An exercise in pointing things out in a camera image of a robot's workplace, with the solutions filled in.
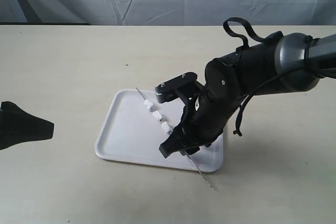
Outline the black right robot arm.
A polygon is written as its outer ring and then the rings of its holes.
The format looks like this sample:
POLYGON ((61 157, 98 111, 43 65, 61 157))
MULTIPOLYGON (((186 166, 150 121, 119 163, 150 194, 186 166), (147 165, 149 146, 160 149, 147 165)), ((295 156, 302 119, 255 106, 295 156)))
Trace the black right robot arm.
POLYGON ((159 103, 180 99, 181 120, 159 150, 191 155, 210 146, 235 114, 240 135, 243 111, 256 95, 305 92, 320 79, 335 77, 335 35, 313 38, 302 33, 274 33, 252 47, 211 60, 205 84, 187 72, 155 88, 159 103))

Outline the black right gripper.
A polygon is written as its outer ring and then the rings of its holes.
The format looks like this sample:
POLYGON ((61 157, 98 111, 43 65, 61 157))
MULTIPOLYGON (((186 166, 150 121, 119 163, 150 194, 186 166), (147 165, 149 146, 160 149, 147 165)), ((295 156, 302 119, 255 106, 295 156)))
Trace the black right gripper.
POLYGON ((161 143, 159 151, 163 157, 176 152, 193 155, 202 147, 210 147, 245 97, 239 93, 235 98, 216 99, 210 89, 204 87, 186 107, 181 124, 161 143))

